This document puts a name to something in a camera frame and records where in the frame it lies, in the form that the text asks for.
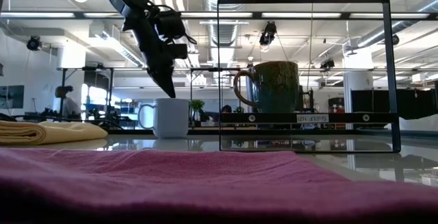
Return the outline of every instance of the yellow towel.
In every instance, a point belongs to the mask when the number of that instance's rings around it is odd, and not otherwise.
[[[108,133],[89,123],[0,121],[0,145],[46,145],[104,138]]]

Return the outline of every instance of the black cabinet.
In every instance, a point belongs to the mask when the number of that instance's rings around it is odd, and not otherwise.
[[[388,90],[352,90],[353,112],[389,112]],[[397,90],[398,115],[419,119],[438,113],[435,90]]]

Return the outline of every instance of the glossy table surface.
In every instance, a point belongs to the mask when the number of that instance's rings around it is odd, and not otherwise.
[[[300,156],[351,180],[391,180],[438,186],[438,142],[402,139],[401,153],[312,154],[312,151],[391,150],[388,137],[300,136],[250,138],[189,136],[186,139],[156,139],[149,135],[109,135],[101,140],[40,145],[40,149],[149,150],[162,151],[307,151]]]

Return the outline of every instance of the white mug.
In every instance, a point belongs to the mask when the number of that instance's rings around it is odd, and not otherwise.
[[[144,107],[154,109],[152,127],[142,124],[140,114]],[[154,100],[153,105],[141,105],[138,110],[138,123],[143,129],[152,129],[158,138],[185,138],[189,130],[189,101],[163,98]]]

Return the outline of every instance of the person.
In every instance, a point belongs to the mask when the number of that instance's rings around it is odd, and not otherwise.
[[[67,118],[71,115],[75,115],[77,116],[76,118],[80,118],[81,115],[81,109],[79,108],[77,103],[75,103],[75,101],[73,101],[73,99],[71,99],[70,97],[66,96],[68,92],[72,91],[72,86],[58,86],[55,91],[55,97],[64,100],[64,105],[62,106],[62,117],[64,118]]]
[[[225,105],[222,107],[221,112],[229,113],[229,112],[233,112],[233,109],[231,108],[230,105]]]

